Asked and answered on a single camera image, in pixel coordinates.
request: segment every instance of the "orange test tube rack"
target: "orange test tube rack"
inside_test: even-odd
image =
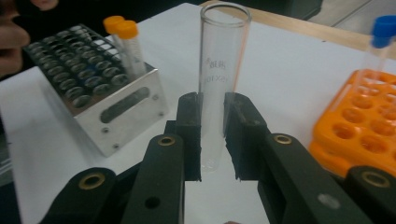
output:
[[[396,176],[396,76],[364,71],[361,77],[361,71],[350,76],[316,123],[309,151],[336,175],[370,165]]]

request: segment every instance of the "blue cap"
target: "blue cap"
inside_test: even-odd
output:
[[[396,36],[396,15],[378,17],[375,20],[372,45],[377,49],[389,46],[391,39]]]

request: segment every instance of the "hand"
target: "hand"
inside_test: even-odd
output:
[[[53,9],[58,0],[31,0],[41,10]],[[21,70],[21,47],[29,44],[29,35],[12,22],[18,16],[14,0],[0,0],[0,77]]]

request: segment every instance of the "glass test tube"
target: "glass test tube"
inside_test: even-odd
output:
[[[145,75],[147,69],[137,38],[139,32],[136,22],[122,21],[117,25],[116,29],[125,55],[130,63],[130,67],[127,70],[128,75],[133,79]]]
[[[116,47],[117,51],[119,52],[120,59],[122,66],[127,68],[130,67],[129,61],[127,60],[126,56],[124,56],[123,52],[123,47],[121,40],[117,36],[117,25],[120,24],[120,22],[125,21],[125,19],[122,16],[111,16],[107,17],[103,20],[103,25],[105,26],[106,32],[111,35],[111,38],[113,38],[113,44],[114,47]]]
[[[225,93],[235,90],[250,22],[248,9],[237,4],[216,3],[201,10],[199,93],[203,97],[203,172],[212,172],[219,167],[228,117],[228,108],[224,108]]]

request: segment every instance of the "test tube cap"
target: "test tube cap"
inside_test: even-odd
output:
[[[117,26],[117,35],[121,39],[130,39],[136,37],[139,32],[135,21],[122,21]]]
[[[373,26],[372,45],[382,49],[391,44],[391,39],[396,36],[396,15],[378,17]]]
[[[103,20],[106,32],[110,35],[114,35],[117,32],[116,26],[125,19],[122,16],[111,16]]]

